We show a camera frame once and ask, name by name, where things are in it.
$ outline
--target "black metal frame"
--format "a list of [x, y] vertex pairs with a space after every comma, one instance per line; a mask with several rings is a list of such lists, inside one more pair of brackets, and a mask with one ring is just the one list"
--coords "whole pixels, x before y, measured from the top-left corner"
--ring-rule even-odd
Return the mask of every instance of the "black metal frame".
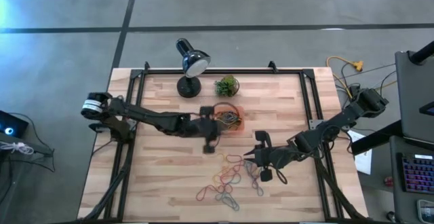
[[[138, 87], [138, 95], [136, 99], [136, 104], [139, 105], [142, 100], [143, 95], [143, 88], [144, 88], [144, 80], [146, 75], [169, 75], [169, 74], [184, 74], [182, 69], [150, 69], [148, 63], [145, 64], [144, 69], [133, 69], [130, 73], [130, 82], [128, 84], [128, 90], [127, 90], [127, 96], [125, 101], [128, 103], [131, 103], [132, 99], [132, 92], [134, 89], [135, 81], [140, 78], [140, 83]], [[317, 118], [323, 119], [323, 114], [321, 110], [321, 104], [319, 101], [319, 94], [317, 90], [317, 84], [315, 81], [315, 74], [313, 69], [278, 69], [273, 61], [270, 61], [269, 67], [264, 69], [207, 69], [205, 72], [203, 72], [204, 75], [209, 74], [276, 74], [276, 75], [283, 75], [283, 74], [293, 74], [298, 75], [300, 79], [300, 86], [302, 90], [302, 97], [304, 101], [304, 110], [306, 112], [306, 119], [307, 123], [309, 124], [309, 121], [313, 119], [312, 116], [312, 110], [310, 108], [309, 103], [309, 95], [307, 92], [307, 85], [306, 85], [306, 78], [309, 79], [311, 83], [312, 93], [313, 93], [313, 100], [315, 103], [315, 109], [317, 112]], [[134, 152], [134, 141], [136, 139], [136, 131], [134, 131], [133, 134], [133, 140], [132, 142], [128, 143], [128, 149], [127, 149], [127, 157], [125, 159], [125, 164], [129, 164], [129, 168], [127, 171], [127, 174], [124, 175], [122, 187], [121, 187], [121, 194], [119, 198], [119, 207], [117, 210], [117, 216], [115, 218], [112, 217], [112, 207], [113, 207], [113, 197], [110, 198], [110, 200], [106, 204], [106, 208], [104, 211], [104, 218], [103, 219], [89, 219], [89, 220], [79, 220], [80, 223], [121, 223], [123, 222], [123, 213], [125, 208], [125, 201], [126, 201], [126, 195], [127, 195], [127, 188], [128, 188], [128, 181], [130, 178], [130, 166], [132, 163], [132, 155]], [[115, 153], [115, 159], [113, 162], [113, 171], [111, 175], [111, 184], [116, 179], [116, 176], [119, 174], [119, 167], [121, 163], [121, 154], [123, 150], [124, 143], [118, 143]], [[332, 161], [332, 155], [330, 154], [330, 149], [328, 144], [321, 145], [320, 147], [325, 148], [325, 160], [326, 160], [326, 166], [328, 169], [328, 172], [332, 179], [336, 182], [336, 175], [334, 172], [334, 166]], [[328, 198], [327, 198], [327, 192], [326, 192], [326, 186], [324, 184], [323, 177], [318, 173], [318, 167], [320, 164], [323, 164], [321, 160], [315, 160], [315, 169], [317, 172], [317, 178], [318, 178], [318, 185], [319, 185], [319, 194], [321, 197], [321, 204], [323, 208], [323, 214], [325, 221], [333, 219], [330, 215], [330, 206], [328, 204]], [[338, 220], [344, 220], [343, 218], [343, 211], [342, 206], [338, 199], [336, 198], [336, 195], [333, 193], [334, 196], [334, 202], [336, 207], [336, 214]]]

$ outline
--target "desk lamp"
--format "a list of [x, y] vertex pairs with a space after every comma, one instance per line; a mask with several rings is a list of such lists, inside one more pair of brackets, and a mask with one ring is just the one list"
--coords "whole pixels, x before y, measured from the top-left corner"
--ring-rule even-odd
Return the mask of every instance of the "desk lamp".
[[196, 77], [202, 74], [211, 62], [211, 57], [200, 50], [194, 50], [189, 41], [180, 38], [176, 41], [176, 49], [182, 55], [182, 70], [185, 76], [176, 84], [179, 95], [192, 98], [201, 91], [201, 82]]

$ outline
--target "concrete floor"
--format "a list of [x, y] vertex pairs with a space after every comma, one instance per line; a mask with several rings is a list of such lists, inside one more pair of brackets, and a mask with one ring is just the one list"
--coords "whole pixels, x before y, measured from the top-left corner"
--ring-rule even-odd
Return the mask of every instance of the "concrete floor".
[[[1, 28], [120, 28], [127, 4], [128, 0], [0, 0], [0, 33]], [[412, 25], [366, 29], [364, 24], [433, 23], [433, 4], [434, 0], [136, 0], [130, 26], [360, 24], [360, 28], [128, 33], [119, 66], [142, 67], [148, 61], [152, 67], [179, 67], [174, 43], [186, 37], [212, 56], [213, 67], [264, 67], [270, 60], [279, 67], [318, 67], [328, 56], [338, 55], [363, 60], [367, 71], [394, 63], [396, 51], [421, 48], [432, 41], [434, 29]], [[30, 116], [40, 137], [56, 149], [56, 173], [16, 166], [16, 183], [8, 201], [0, 206], [2, 213], [7, 212], [0, 222], [75, 219], [95, 139], [79, 112], [88, 92], [106, 90], [119, 36], [0, 34], [0, 71], [6, 84], [0, 86], [6, 98], [0, 100], [0, 110]], [[338, 73], [342, 63], [332, 66]], [[356, 75], [348, 82], [371, 87], [393, 70], [387, 67]], [[352, 73], [347, 67], [346, 74]], [[396, 85], [385, 88], [384, 96], [391, 102], [387, 110], [376, 119], [361, 119], [358, 128], [377, 130], [399, 119]], [[31, 130], [27, 134], [29, 140], [35, 139]], [[387, 153], [384, 147], [374, 152], [378, 162], [372, 166], [374, 172], [381, 162], [390, 162], [382, 160], [383, 153]], [[393, 208], [391, 193], [371, 188], [381, 187], [384, 171], [361, 176], [368, 212], [378, 220], [384, 220], [385, 212]], [[0, 186], [6, 179], [6, 174], [0, 175]]]

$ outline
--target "white cable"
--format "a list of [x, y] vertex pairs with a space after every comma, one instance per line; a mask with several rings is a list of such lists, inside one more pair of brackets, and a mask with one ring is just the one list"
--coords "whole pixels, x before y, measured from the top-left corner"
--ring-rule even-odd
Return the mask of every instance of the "white cable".
[[0, 141], [0, 150], [12, 150], [12, 153], [18, 151], [25, 155], [30, 155], [34, 152], [32, 147], [29, 147], [25, 143], [5, 143]]

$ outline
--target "speaker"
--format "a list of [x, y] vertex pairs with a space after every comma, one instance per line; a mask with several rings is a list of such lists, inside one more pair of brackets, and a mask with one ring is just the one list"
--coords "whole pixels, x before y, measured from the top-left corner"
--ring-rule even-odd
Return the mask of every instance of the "speaker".
[[0, 111], [0, 132], [8, 136], [22, 138], [26, 131], [28, 122]]

